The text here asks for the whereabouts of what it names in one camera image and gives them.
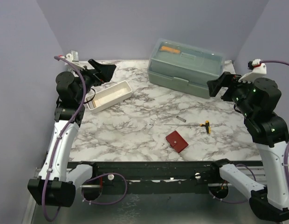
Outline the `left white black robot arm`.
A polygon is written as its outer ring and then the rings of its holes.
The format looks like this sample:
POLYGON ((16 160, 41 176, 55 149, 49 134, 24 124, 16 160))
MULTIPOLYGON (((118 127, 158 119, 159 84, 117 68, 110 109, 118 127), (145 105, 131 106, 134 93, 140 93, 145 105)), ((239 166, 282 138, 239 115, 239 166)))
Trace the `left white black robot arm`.
POLYGON ((99 173, 90 165, 67 170, 70 150, 85 112, 85 96, 92 87, 109 82, 116 69, 114 64, 100 64, 93 59, 88 62, 92 69, 70 63, 76 74, 63 71, 55 79, 58 100, 51 142, 37 178, 28 182, 28 190, 38 205, 70 207, 83 183, 98 181, 99 173))

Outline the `red leather card holder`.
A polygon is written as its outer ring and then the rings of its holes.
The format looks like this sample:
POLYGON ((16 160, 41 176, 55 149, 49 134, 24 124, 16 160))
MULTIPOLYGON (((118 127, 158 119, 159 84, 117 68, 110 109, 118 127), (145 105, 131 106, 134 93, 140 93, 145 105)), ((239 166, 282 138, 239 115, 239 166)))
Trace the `red leather card holder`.
POLYGON ((173 131, 167 135, 165 139, 177 153, 181 153, 186 147, 188 147, 188 143, 177 131, 173 131))

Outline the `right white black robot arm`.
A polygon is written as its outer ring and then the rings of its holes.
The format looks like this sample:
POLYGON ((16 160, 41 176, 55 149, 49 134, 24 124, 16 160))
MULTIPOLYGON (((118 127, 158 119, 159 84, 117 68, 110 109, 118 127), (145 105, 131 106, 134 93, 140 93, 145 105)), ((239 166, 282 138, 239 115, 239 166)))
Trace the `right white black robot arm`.
POLYGON ((251 179, 227 159, 211 164, 211 180, 232 184, 259 219, 288 224, 289 132, 285 120, 274 112, 282 95, 276 82, 264 77, 245 81, 240 75, 224 72, 207 86, 211 97, 226 88, 222 100, 233 102, 243 115, 244 125, 259 150, 266 184, 251 179))

